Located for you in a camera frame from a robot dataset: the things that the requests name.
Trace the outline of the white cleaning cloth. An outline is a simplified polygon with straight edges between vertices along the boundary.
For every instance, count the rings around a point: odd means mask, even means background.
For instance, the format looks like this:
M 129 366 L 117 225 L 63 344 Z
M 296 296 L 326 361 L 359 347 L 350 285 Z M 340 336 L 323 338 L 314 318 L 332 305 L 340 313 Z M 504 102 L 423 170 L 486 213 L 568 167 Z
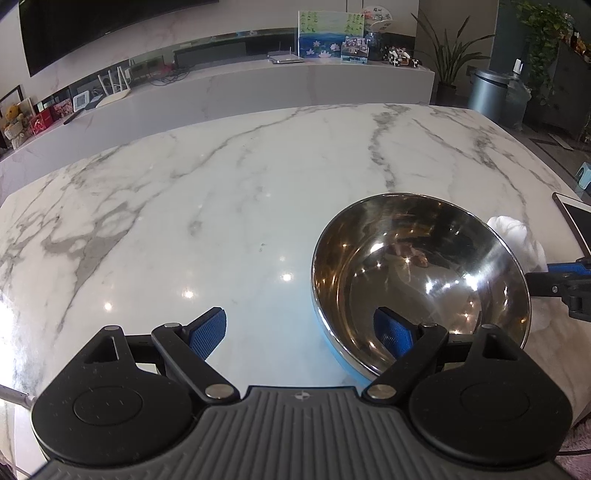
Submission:
M 547 259 L 542 244 L 530 227 L 510 216 L 494 216 L 487 221 L 507 244 L 524 273 L 547 273 Z

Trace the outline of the stainless steel bowl blue outside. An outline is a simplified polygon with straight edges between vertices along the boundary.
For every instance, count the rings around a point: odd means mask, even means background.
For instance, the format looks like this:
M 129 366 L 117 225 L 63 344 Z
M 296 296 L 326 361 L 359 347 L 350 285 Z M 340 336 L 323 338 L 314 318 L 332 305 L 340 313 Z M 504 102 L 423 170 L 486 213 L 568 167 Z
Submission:
M 311 297 L 332 354 L 373 380 L 394 363 L 373 317 L 387 307 L 452 334 L 481 324 L 527 342 L 532 307 L 506 242 L 465 209 L 431 196 L 387 193 L 335 215 L 311 257 Z

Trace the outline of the light blue plastic stool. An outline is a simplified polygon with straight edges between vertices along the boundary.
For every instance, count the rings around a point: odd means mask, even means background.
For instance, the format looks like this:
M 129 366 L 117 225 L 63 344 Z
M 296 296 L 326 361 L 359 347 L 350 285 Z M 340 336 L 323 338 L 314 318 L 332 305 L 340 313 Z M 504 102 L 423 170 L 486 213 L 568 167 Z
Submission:
M 577 185 L 580 189 L 588 191 L 591 186 L 591 165 L 583 162 L 575 175 Z

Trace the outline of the pink fluffy rug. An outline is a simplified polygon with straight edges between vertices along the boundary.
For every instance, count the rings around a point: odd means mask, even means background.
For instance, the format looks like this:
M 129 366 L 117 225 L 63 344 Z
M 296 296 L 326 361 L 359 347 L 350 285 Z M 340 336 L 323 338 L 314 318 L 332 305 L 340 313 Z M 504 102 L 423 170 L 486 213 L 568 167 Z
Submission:
M 590 418 L 574 426 L 555 461 L 574 479 L 590 479 Z

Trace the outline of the dark cabinet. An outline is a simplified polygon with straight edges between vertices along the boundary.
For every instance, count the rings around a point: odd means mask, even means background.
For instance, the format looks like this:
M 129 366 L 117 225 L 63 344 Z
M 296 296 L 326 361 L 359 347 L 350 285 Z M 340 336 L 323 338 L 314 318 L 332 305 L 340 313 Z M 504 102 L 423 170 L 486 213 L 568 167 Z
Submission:
M 550 76 L 551 91 L 543 102 L 536 97 L 530 100 L 525 119 L 580 140 L 590 118 L 590 64 L 561 42 Z

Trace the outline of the clear water jug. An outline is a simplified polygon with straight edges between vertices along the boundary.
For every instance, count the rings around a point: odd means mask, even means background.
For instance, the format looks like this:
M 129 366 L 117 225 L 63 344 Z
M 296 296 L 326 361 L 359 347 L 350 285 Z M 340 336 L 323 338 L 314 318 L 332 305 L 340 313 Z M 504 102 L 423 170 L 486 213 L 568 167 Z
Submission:
M 508 90 L 501 115 L 503 126 L 518 131 L 522 130 L 527 105 L 531 100 L 531 90 L 521 79 L 522 70 L 523 62 L 517 58 L 509 75 Z

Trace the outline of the large potted plant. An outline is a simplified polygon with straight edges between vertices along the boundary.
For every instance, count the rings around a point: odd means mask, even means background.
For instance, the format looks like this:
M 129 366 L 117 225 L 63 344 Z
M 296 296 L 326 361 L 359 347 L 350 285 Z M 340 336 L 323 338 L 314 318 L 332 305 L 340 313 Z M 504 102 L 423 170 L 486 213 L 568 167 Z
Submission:
M 438 76 L 438 85 L 436 90 L 436 104 L 440 106 L 451 106 L 455 103 L 457 94 L 456 80 L 460 70 L 473 60 L 487 60 L 489 55 L 482 51 L 470 52 L 470 48 L 482 41 L 495 37 L 495 33 L 483 35 L 472 40 L 463 38 L 464 31 L 468 26 L 471 16 L 468 15 L 454 37 L 448 33 L 445 28 L 443 35 L 439 36 L 433 23 L 427 14 L 419 9 L 417 15 L 413 14 L 418 27 L 425 33 L 431 42 L 433 52 L 420 50 L 435 64 L 435 70 Z

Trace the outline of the black white toy figure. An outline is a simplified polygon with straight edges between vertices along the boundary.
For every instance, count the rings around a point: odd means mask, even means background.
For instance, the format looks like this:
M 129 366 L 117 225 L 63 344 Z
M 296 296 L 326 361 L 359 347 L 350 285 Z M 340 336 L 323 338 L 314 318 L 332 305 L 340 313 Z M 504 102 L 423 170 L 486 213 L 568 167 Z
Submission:
M 390 47 L 386 53 L 385 60 L 395 67 L 418 68 L 422 62 L 408 53 L 404 47 Z

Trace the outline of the red gift box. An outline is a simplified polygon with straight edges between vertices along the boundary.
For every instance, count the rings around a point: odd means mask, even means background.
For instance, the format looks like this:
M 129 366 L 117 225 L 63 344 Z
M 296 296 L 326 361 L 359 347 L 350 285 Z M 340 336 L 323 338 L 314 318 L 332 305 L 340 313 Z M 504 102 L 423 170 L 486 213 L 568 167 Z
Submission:
M 53 114 L 50 109 L 44 109 L 33 116 L 29 122 L 34 135 L 39 135 L 49 129 L 54 123 Z

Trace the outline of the small white display device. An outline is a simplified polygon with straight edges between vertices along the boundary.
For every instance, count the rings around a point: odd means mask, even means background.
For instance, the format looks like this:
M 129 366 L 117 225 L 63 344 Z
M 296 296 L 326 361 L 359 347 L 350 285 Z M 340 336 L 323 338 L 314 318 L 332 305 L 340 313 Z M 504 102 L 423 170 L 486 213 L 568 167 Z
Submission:
M 90 103 L 90 100 L 91 98 L 89 90 L 83 91 L 82 93 L 75 95 L 72 98 L 73 112 L 77 113 L 79 111 L 84 110 Z

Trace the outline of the white wifi router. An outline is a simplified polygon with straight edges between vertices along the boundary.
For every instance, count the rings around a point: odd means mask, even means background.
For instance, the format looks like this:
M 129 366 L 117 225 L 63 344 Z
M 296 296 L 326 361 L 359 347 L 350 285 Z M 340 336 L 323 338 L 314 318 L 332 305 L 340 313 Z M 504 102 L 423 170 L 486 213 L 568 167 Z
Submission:
M 97 80 L 100 91 L 90 96 L 88 103 L 84 107 L 85 110 L 106 106 L 122 100 L 131 92 L 130 84 L 121 66 L 113 67 L 104 74 L 98 74 Z

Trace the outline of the small photo box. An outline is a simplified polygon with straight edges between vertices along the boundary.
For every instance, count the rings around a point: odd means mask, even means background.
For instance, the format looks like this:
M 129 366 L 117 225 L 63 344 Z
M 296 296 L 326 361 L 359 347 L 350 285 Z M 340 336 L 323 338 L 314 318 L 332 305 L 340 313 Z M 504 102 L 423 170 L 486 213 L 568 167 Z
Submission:
M 367 64 L 369 61 L 370 47 L 367 39 L 363 37 L 346 36 L 341 47 L 342 63 Z

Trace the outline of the round paper fan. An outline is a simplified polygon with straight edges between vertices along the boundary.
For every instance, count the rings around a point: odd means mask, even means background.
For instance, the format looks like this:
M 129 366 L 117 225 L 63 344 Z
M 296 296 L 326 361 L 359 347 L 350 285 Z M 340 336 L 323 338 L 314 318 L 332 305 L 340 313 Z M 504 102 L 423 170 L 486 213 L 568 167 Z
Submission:
M 362 14 L 366 32 L 384 33 L 394 24 L 391 12 L 383 6 L 367 6 Z

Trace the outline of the grey set-top box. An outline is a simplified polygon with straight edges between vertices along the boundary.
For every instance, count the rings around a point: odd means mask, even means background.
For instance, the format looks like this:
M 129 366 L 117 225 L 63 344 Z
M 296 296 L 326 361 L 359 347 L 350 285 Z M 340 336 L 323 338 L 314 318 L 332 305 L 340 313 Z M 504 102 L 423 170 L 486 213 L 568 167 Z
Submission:
M 267 54 L 267 59 L 273 65 L 290 65 L 304 62 L 304 59 L 295 54 L 291 49 L 271 51 Z

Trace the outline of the large black television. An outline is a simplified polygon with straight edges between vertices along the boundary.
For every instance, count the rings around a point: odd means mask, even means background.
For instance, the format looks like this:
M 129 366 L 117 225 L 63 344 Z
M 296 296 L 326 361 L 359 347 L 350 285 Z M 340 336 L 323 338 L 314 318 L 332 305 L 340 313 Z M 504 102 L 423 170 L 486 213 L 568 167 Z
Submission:
M 80 47 L 126 27 L 204 4 L 186 0 L 20 1 L 28 72 L 34 76 Z

